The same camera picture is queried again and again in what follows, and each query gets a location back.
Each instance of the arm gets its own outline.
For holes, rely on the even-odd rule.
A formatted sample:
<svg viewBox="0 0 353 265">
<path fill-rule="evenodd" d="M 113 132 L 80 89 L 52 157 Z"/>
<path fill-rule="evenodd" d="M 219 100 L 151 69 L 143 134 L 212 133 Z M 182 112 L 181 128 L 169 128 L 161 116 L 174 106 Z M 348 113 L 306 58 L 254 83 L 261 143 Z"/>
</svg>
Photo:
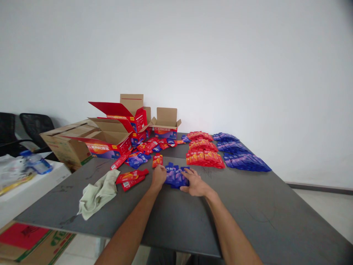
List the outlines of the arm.
<svg viewBox="0 0 353 265">
<path fill-rule="evenodd" d="M 192 196 L 205 196 L 216 224 L 225 263 L 227 265 L 263 264 L 218 194 L 201 179 L 195 170 L 185 170 L 187 172 L 182 174 L 190 181 L 190 187 L 180 187 L 180 190 Z"/>
<path fill-rule="evenodd" d="M 151 187 L 136 205 L 132 213 L 114 234 L 95 265 L 131 264 L 139 248 L 143 232 L 153 204 L 167 177 L 164 166 L 158 165 L 152 178 Z"/>
</svg>

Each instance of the forearm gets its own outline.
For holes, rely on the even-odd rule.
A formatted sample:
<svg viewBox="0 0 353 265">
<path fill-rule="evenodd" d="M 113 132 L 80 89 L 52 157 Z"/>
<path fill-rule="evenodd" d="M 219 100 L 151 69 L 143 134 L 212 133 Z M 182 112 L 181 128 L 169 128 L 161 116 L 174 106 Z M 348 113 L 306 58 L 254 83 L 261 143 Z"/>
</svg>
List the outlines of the forearm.
<svg viewBox="0 0 353 265">
<path fill-rule="evenodd" d="M 114 234 L 96 261 L 96 265 L 125 265 L 132 263 L 158 193 L 159 190 L 153 188 L 146 192 L 132 213 Z"/>
<path fill-rule="evenodd" d="M 212 190 L 205 197 L 214 217 L 225 263 L 227 265 L 262 264 L 259 256 L 222 203 L 218 194 Z"/>
</svg>

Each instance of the bottle cap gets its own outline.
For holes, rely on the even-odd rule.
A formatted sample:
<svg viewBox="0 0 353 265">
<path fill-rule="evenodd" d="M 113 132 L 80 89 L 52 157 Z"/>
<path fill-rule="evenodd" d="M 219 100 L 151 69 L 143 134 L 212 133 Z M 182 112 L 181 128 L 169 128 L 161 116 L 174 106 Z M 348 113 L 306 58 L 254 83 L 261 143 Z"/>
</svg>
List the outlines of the bottle cap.
<svg viewBox="0 0 353 265">
<path fill-rule="evenodd" d="M 32 154 L 32 152 L 30 150 L 22 151 L 20 153 L 20 155 L 24 156 L 24 157 L 30 156 L 31 154 Z"/>
</svg>

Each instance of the mesh chair back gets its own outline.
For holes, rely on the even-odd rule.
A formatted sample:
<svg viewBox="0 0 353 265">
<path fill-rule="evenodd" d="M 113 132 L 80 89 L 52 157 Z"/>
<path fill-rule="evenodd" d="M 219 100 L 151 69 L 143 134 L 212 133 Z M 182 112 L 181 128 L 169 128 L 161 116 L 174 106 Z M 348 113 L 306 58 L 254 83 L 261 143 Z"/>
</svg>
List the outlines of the mesh chair back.
<svg viewBox="0 0 353 265">
<path fill-rule="evenodd" d="M 0 112 L 0 145 L 17 141 L 15 114 Z"/>
<path fill-rule="evenodd" d="M 47 144 L 39 134 L 54 129 L 51 118 L 46 115 L 34 113 L 21 113 L 19 118 L 29 137 L 31 137 L 40 148 L 46 147 Z"/>
</svg>

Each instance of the cloth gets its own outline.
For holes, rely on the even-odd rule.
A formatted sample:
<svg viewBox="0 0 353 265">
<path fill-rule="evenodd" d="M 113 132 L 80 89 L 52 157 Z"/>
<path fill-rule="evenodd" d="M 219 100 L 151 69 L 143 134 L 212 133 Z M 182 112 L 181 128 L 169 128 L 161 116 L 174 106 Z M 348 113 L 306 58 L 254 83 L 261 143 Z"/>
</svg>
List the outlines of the cloth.
<svg viewBox="0 0 353 265">
<path fill-rule="evenodd" d="M 117 169 L 110 170 L 94 185 L 88 184 L 83 189 L 83 196 L 80 199 L 77 215 L 82 214 L 83 219 L 88 220 L 107 202 L 113 199 L 118 192 L 115 181 L 119 174 L 120 171 Z"/>
</svg>

